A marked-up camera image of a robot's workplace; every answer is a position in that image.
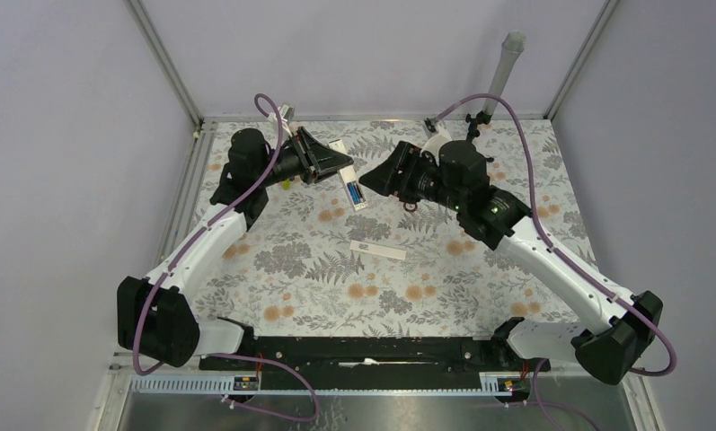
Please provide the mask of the white remote control body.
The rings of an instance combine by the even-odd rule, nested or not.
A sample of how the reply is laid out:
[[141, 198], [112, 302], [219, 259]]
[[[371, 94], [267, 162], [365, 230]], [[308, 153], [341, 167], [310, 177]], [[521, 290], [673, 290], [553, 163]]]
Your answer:
[[[335, 150], [335, 151], [337, 151], [337, 152], [339, 152], [339, 153], [342, 153], [342, 154], [347, 154], [347, 153], [348, 153], [348, 152], [347, 152], [347, 149], [346, 149], [346, 147], [345, 147], [345, 145], [343, 144], [343, 141], [342, 141], [341, 139], [332, 140], [332, 141], [330, 141], [330, 142], [327, 143], [327, 146], [328, 146], [329, 148], [331, 148], [332, 150]], [[367, 198], [365, 197], [365, 195], [364, 195], [364, 193], [363, 193], [363, 191], [362, 191], [362, 188], [360, 188], [360, 189], [361, 189], [361, 191], [362, 191], [362, 193], [363, 193], [363, 195], [364, 195], [366, 201], [365, 201], [364, 203], [361, 203], [361, 204], [357, 205], [357, 206], [355, 206], [355, 205], [353, 204], [352, 198], [351, 198], [351, 196], [350, 196], [350, 194], [349, 194], [349, 192], [348, 192], [348, 189], [347, 189], [347, 184], [348, 184], [348, 183], [353, 183], [354, 181], [356, 181], [356, 182], [358, 183], [358, 176], [357, 176], [357, 174], [356, 174], [356, 172], [355, 172], [355, 170], [354, 170], [354, 167], [353, 167], [352, 165], [350, 165], [350, 166], [348, 166], [348, 167], [341, 168], [341, 169], [339, 170], [339, 175], [340, 175], [340, 179], [341, 179], [342, 184], [343, 184], [343, 188], [345, 189], [345, 192], [346, 192], [346, 194], [347, 194], [347, 196], [348, 196], [349, 203], [351, 204], [353, 210], [356, 211], [356, 212], [358, 212], [358, 211], [360, 211], [360, 210], [366, 209], [366, 208], [368, 207], [368, 203], [367, 203]]]

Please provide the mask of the black battery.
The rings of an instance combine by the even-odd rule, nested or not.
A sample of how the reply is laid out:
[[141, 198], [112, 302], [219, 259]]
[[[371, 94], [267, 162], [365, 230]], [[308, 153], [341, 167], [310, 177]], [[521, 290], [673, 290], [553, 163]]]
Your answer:
[[359, 187], [359, 184], [356, 181], [353, 182], [353, 189], [355, 190], [356, 196], [358, 197], [358, 202], [364, 203], [366, 199]]

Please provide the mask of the blue battery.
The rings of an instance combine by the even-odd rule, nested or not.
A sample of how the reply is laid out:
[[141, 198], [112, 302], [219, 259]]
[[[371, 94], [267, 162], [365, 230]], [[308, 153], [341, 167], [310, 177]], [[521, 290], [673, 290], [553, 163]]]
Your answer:
[[356, 196], [355, 190], [353, 189], [353, 183], [348, 183], [348, 184], [347, 184], [347, 189], [348, 189], [348, 192], [349, 192], [349, 194], [350, 194], [350, 196], [351, 196], [351, 198], [352, 198], [353, 204], [354, 204], [355, 206], [361, 204], [361, 203], [358, 202], [358, 197]]

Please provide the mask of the white remote battery cover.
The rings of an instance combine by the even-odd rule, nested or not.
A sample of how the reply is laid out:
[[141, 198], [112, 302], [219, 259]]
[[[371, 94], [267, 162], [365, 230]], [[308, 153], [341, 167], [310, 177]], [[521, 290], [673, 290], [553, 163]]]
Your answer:
[[349, 243], [349, 249], [351, 251], [363, 252], [387, 259], [406, 260], [407, 257], [406, 250], [355, 240]]

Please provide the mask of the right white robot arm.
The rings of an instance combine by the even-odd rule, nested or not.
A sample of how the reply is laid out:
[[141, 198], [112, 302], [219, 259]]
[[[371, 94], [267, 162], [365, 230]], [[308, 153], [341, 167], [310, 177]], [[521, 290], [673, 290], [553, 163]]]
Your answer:
[[401, 142], [358, 182], [407, 207], [427, 200], [453, 210], [470, 237], [527, 269], [577, 315], [570, 323], [509, 319], [492, 336], [496, 365], [571, 361], [602, 383], [618, 384], [655, 338], [663, 303], [604, 278], [540, 230], [527, 204], [491, 185], [487, 164], [465, 141], [448, 142], [437, 154]]

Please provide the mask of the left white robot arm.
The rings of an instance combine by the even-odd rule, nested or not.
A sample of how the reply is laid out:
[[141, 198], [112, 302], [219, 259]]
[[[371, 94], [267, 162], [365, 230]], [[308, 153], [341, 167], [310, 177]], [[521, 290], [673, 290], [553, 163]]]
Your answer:
[[160, 364], [185, 365], [194, 356], [220, 354], [243, 369], [255, 357], [241, 323], [200, 319], [190, 304], [210, 268], [261, 216], [267, 189], [295, 177], [318, 183], [353, 159], [318, 142], [305, 128], [283, 133], [272, 147], [257, 128], [231, 137], [227, 161], [210, 206], [179, 246], [142, 278], [125, 277], [117, 289], [120, 347]]

